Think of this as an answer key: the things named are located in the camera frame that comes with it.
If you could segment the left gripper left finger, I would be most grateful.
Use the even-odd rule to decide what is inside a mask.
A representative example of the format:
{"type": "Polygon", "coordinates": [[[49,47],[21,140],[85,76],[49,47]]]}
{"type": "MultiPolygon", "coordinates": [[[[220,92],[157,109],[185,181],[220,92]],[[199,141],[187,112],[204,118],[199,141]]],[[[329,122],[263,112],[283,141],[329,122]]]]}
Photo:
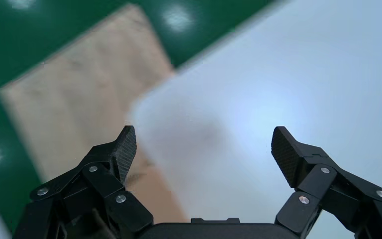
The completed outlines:
{"type": "Polygon", "coordinates": [[[118,138],[94,146],[78,166],[30,193],[32,239],[85,238],[98,222],[117,239],[137,239],[153,225],[152,214],[124,187],[136,155],[134,127],[118,138]]]}

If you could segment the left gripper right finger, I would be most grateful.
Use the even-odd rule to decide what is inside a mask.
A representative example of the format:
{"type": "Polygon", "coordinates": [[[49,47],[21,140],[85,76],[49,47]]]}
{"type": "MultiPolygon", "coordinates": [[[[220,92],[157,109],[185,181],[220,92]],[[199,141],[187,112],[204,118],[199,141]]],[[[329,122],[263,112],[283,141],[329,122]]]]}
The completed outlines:
{"type": "Polygon", "coordinates": [[[271,152],[294,193],[275,224],[305,237],[326,211],[357,237],[382,237],[382,187],[341,167],[320,147],[274,129],[271,152]]]}

